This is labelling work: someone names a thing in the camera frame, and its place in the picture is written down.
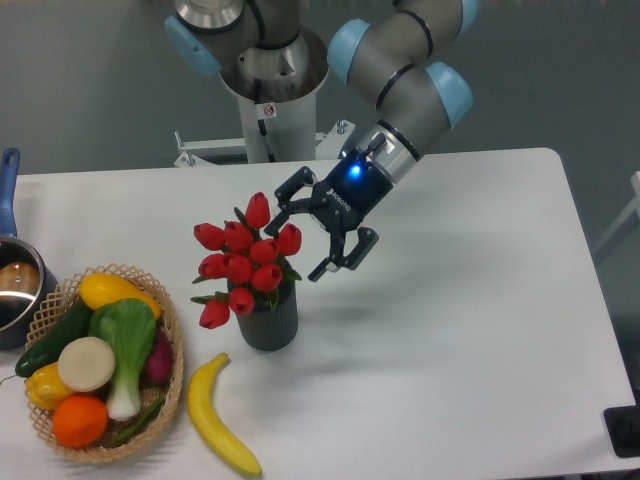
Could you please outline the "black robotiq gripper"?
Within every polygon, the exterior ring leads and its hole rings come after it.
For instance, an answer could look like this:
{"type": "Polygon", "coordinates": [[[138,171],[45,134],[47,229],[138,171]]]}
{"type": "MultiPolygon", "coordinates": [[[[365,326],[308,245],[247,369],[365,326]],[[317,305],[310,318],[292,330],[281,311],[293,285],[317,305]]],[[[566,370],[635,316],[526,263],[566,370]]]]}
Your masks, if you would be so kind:
{"type": "Polygon", "coordinates": [[[327,272],[356,270],[379,240],[375,230],[359,227],[360,224],[417,164],[416,154],[395,127],[379,121],[323,180],[317,183],[314,172],[303,166],[276,189],[280,212],[264,233],[276,237],[291,215],[309,213],[329,232],[330,247],[328,255],[307,278],[317,282],[327,272]],[[310,196],[293,200],[304,187],[311,188],[310,196]],[[357,243],[346,254],[345,232],[356,228],[357,243]]]}

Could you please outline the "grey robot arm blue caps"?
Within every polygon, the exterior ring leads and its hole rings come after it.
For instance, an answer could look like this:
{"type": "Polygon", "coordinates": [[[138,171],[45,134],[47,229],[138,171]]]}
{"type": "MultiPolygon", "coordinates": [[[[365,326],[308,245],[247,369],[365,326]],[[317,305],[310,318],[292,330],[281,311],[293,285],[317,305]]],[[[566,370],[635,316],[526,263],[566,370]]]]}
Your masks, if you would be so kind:
{"type": "Polygon", "coordinates": [[[344,24],[330,42],[305,28],[296,1],[178,1],[165,32],[180,56],[235,95],[252,163],[305,161],[316,153],[316,94],[329,74],[373,103],[378,122],[317,180],[302,168],[275,193],[279,231],[308,214],[329,234],[311,272],[355,269],[377,242],[365,217],[469,111],[468,84],[434,51],[475,20],[473,1],[397,1],[381,25],[344,24]]]}

